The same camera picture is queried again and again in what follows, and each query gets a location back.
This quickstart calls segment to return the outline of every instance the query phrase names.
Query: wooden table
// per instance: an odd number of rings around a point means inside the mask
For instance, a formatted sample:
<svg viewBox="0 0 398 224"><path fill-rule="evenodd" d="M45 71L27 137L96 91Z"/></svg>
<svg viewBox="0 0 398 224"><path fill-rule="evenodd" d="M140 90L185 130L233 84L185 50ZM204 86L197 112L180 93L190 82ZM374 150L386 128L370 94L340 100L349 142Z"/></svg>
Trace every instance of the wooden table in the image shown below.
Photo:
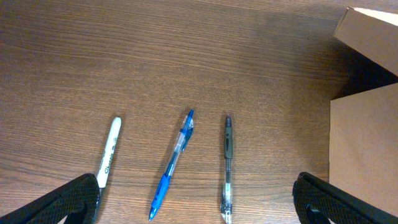
<svg viewBox="0 0 398 224"><path fill-rule="evenodd" d="M353 51L345 6L390 1L10 1L1 7L0 215L98 170L123 119L99 223L147 223L187 109L195 132L155 223L222 223L234 119L234 222L298 223L299 172L328 180L330 100Z"/></svg>

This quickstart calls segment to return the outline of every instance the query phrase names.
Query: blue retractable pen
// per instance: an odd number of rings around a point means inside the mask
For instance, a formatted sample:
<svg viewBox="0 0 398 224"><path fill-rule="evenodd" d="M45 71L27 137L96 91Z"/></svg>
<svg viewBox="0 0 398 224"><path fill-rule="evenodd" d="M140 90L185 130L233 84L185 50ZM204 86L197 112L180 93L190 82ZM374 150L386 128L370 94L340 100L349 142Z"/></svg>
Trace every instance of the blue retractable pen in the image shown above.
<svg viewBox="0 0 398 224"><path fill-rule="evenodd" d="M174 145L174 151L170 159L170 162L167 165L166 171L164 172L159 182L159 185L157 186L155 197L150 207L149 221L152 221L152 219L155 218L157 211L162 205L163 198L166 196L167 190L169 189L170 180L172 178L175 165L177 164L178 157L180 153L185 150L188 141L192 136L192 133L193 133L193 110L190 110L188 116L185 117L185 120L182 124L182 128L177 136L177 142Z"/></svg>

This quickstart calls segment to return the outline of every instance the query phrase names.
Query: sharpie marker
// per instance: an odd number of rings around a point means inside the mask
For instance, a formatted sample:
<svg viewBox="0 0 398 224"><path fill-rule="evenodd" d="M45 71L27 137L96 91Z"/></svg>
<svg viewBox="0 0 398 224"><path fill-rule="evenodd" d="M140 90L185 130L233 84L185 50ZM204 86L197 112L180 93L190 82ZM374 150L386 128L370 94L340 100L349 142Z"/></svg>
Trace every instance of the sharpie marker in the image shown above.
<svg viewBox="0 0 398 224"><path fill-rule="evenodd" d="M114 150L116 148L116 143L118 141L118 136L120 132L120 127L122 120L119 117L115 117L112 121L111 130L109 131L108 140L106 141L104 154L102 156L101 165L97 174L97 182L99 186L99 194L97 197L95 214L93 217L93 223L95 223L98 212L101 206L102 196L106 187L106 181L108 180L108 175L111 170L112 159L114 155Z"/></svg>

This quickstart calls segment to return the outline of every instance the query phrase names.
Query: brown cardboard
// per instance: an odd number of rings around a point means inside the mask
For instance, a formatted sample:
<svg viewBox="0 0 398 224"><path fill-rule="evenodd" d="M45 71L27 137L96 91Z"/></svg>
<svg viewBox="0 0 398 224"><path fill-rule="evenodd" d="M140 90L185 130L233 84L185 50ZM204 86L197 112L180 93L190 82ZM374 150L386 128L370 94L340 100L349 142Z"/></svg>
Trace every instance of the brown cardboard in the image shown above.
<svg viewBox="0 0 398 224"><path fill-rule="evenodd" d="M398 216L398 83L331 101L330 183Z"/></svg>
<svg viewBox="0 0 398 224"><path fill-rule="evenodd" d="M398 15L347 8L334 36L398 75Z"/></svg>

